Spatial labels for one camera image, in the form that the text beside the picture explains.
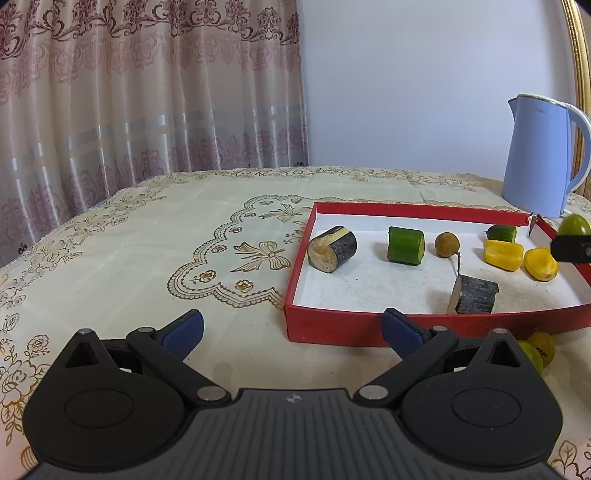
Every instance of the tablecloth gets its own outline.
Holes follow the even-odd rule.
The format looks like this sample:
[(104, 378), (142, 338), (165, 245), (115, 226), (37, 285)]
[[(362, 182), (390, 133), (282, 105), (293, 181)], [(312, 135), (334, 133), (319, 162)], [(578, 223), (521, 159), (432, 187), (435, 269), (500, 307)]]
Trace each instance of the tablecloth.
[[(22, 412), (81, 327), (121, 338), (189, 309), (206, 319), (186, 362), (229, 389), (346, 387), (400, 359), (390, 349), (291, 343), (283, 294), (315, 200), (512, 210), (501, 183), (470, 174), (302, 167), (177, 173), (121, 190), (0, 269), (0, 480), (35, 465)], [(591, 203), (569, 209), (591, 219)], [(544, 379), (564, 427), (551, 464), (591, 478), (591, 329), (556, 336)]]

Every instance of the kettle lid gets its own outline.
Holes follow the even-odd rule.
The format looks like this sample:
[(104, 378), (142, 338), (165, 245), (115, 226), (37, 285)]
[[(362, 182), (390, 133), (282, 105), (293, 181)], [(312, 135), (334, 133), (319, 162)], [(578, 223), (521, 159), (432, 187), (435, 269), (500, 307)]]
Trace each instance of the kettle lid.
[(559, 102), (558, 100), (555, 100), (555, 99), (550, 98), (550, 97), (546, 97), (544, 95), (535, 95), (533, 93), (520, 93), (517, 97), (515, 97), (515, 99), (517, 99), (519, 97), (533, 98), (535, 100), (541, 100), (543, 102), (552, 103), (553, 105), (558, 105), (558, 106), (561, 106), (561, 107), (564, 107), (564, 108), (568, 108), (569, 107), (569, 104), (568, 103)]

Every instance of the yellow bell pepper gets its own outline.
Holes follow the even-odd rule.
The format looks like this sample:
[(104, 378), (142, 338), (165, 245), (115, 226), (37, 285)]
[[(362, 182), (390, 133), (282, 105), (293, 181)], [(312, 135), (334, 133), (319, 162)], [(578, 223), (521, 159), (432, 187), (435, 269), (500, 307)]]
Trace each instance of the yellow bell pepper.
[(494, 267), (513, 272), (523, 262), (523, 245), (500, 240), (484, 242), (484, 261)]
[(550, 281), (558, 274), (558, 263), (550, 254), (550, 248), (532, 248), (523, 257), (525, 271), (536, 280)]

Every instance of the curtain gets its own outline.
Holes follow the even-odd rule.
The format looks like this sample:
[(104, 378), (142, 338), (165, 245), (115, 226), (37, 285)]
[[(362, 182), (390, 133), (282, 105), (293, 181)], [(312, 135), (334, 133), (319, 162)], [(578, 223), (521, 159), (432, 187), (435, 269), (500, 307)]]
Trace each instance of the curtain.
[(0, 10), (0, 267), (154, 175), (307, 165), (296, 0)]

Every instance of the kettle spout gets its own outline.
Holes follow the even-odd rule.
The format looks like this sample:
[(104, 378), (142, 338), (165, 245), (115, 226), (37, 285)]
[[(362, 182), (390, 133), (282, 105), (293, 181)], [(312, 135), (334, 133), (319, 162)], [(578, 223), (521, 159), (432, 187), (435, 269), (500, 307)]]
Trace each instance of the kettle spout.
[(515, 121), (515, 115), (517, 114), (517, 97), (509, 100), (509, 106), (511, 107), (511, 112), (513, 113), (513, 120)]

